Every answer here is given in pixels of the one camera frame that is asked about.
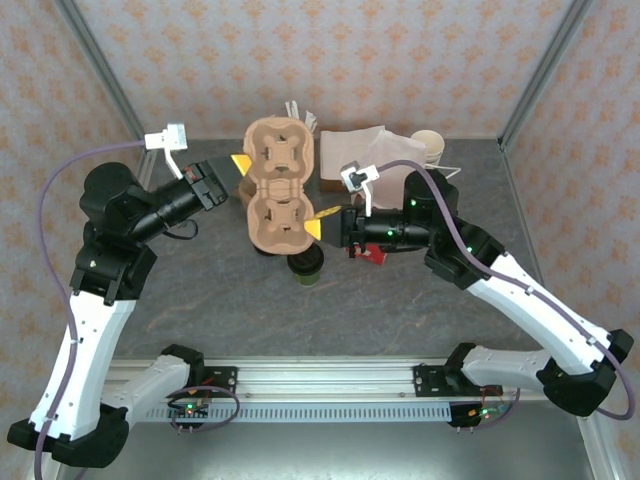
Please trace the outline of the long aluminium mounting rail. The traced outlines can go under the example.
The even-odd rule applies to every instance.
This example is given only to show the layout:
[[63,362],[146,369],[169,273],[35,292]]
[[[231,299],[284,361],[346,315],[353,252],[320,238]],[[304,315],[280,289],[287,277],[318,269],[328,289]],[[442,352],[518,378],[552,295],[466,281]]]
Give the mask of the long aluminium mounting rail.
[[442,358],[411,356],[209,357],[238,369],[236,394],[247,402],[405,402],[415,398],[413,368]]

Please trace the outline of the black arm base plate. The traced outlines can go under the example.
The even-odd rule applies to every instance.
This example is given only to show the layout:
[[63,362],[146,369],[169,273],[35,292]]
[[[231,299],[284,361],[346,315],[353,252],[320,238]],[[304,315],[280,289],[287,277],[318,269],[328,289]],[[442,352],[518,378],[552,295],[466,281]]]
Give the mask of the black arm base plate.
[[420,364],[413,367],[417,397],[481,396],[482,389],[467,379],[460,369],[447,365]]
[[[236,392],[238,368],[230,366],[205,366],[200,386],[215,386],[231,392]],[[191,389],[182,396],[187,398],[224,398],[227,394],[218,391],[195,391]]]

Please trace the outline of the aluminium side rail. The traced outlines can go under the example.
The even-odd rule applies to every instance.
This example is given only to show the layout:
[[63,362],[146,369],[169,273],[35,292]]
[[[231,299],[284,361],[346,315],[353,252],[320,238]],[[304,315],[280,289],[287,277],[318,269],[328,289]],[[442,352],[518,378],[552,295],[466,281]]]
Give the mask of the aluminium side rail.
[[146,175],[153,169],[155,160],[157,159],[157,150],[149,149],[146,143],[143,143],[139,158],[135,164],[134,173],[136,177]]
[[528,250],[528,253],[530,254],[532,266],[534,269],[534,277],[537,278],[538,280],[541,280],[542,279],[541,270],[540,270],[537,254],[535,252],[531,231],[529,229],[529,223],[527,221],[526,214],[525,214],[525,209],[524,209],[525,204],[523,201],[523,197],[520,195],[520,191],[518,189],[518,184],[517,184],[516,175],[515,175],[516,171],[511,163],[506,143],[503,141],[501,137],[498,138],[498,147],[501,152],[502,161],[504,163],[504,167],[509,179],[509,184],[515,199],[519,220],[523,227],[527,250]]

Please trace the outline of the white paper napkin stack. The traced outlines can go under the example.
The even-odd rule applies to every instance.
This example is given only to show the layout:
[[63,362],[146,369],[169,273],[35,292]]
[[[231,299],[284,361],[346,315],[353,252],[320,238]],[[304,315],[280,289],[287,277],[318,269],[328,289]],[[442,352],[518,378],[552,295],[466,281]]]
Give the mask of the white paper napkin stack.
[[345,132],[324,130],[320,134],[320,179],[339,181],[340,171],[352,162],[365,164],[365,154],[384,125]]

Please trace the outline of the red white paper bag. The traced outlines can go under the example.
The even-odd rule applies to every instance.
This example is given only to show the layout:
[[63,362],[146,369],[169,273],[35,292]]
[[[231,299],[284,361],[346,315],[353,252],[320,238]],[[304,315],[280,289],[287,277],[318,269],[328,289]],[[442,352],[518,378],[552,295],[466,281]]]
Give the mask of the red white paper bag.
[[[425,162],[426,146],[410,137],[397,135],[388,130],[380,132],[365,154],[365,164],[360,167],[375,165],[380,168],[394,160],[411,160],[426,170],[437,170],[446,179],[450,179],[461,171],[460,167],[431,165]],[[404,181],[413,173],[410,167],[399,166],[383,172],[380,178],[371,185],[373,207],[379,209],[398,209],[403,206]]]

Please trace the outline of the small green circuit board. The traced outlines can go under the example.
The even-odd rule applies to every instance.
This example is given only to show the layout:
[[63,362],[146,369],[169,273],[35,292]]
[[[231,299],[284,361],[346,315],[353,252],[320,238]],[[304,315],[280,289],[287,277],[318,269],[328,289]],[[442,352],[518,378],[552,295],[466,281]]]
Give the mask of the small green circuit board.
[[209,417],[208,405],[203,403],[187,402],[168,403],[168,418],[171,426],[178,432],[195,432],[204,426],[204,420]]
[[452,402],[450,404],[451,420],[448,425],[456,430],[475,430],[487,426],[509,412],[508,404],[489,404],[481,402]]

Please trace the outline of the aluminium frame leg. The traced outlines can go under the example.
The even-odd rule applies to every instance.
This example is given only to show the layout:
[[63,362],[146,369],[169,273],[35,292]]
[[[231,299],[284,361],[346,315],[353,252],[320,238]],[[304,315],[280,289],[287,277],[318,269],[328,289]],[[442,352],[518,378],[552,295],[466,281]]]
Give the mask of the aluminium frame leg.
[[577,424],[594,480],[616,480],[605,443],[594,417],[578,417]]

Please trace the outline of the grey metal shelf plate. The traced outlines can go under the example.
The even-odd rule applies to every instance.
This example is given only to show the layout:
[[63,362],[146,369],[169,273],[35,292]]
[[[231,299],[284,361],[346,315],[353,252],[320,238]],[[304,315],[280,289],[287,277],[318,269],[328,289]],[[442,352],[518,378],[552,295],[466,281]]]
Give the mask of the grey metal shelf plate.
[[137,427],[83,480],[595,480],[578,427],[549,415],[456,433],[439,423]]

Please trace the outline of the aluminium frame post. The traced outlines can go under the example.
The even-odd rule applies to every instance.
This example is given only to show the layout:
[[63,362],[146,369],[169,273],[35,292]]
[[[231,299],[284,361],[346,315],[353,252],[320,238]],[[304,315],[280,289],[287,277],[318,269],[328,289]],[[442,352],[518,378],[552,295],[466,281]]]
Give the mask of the aluminium frame post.
[[142,140],[145,134],[142,122],[76,0],[53,0],[53,3],[75,36],[108,97],[120,114],[126,129],[135,139]]
[[571,0],[567,12],[551,37],[503,132],[497,138],[501,152],[507,152],[514,143],[593,3],[594,0]]

